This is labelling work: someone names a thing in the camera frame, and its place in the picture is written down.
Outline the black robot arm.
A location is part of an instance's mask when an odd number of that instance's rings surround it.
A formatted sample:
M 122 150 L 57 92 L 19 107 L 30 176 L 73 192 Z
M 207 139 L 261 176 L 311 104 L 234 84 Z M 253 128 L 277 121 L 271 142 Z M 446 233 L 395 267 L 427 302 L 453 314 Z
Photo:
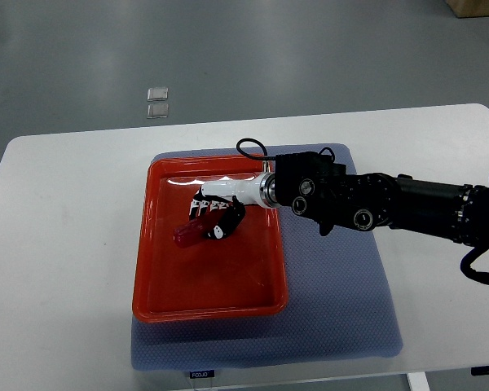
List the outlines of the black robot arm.
M 245 215 L 245 206 L 286 207 L 316 222 L 326 236 L 335 226 L 371 231 L 380 226 L 449 239 L 469 246 L 460 270 L 489 285 L 489 184 L 425 182 L 400 174 L 348 174 L 330 148 L 270 158 L 272 172 L 254 180 L 206 182 L 193 196 L 189 218 L 221 207 L 222 219 L 207 234 L 228 237 Z

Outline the white robotic hand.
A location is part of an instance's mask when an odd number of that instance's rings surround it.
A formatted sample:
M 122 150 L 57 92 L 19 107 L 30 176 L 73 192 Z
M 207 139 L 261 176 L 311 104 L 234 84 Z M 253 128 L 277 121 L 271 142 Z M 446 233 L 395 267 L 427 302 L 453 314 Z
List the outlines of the white robotic hand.
M 223 201 L 204 200 L 204 197 L 214 196 Z M 258 205 L 262 208 L 274 207 L 274 174 L 260 173 L 247 179 L 228 179 L 208 181 L 201 185 L 190 203 L 189 218 L 196 218 L 222 210 L 221 218 L 211 228 L 208 239 L 226 239 L 242 223 L 245 217 L 245 205 Z

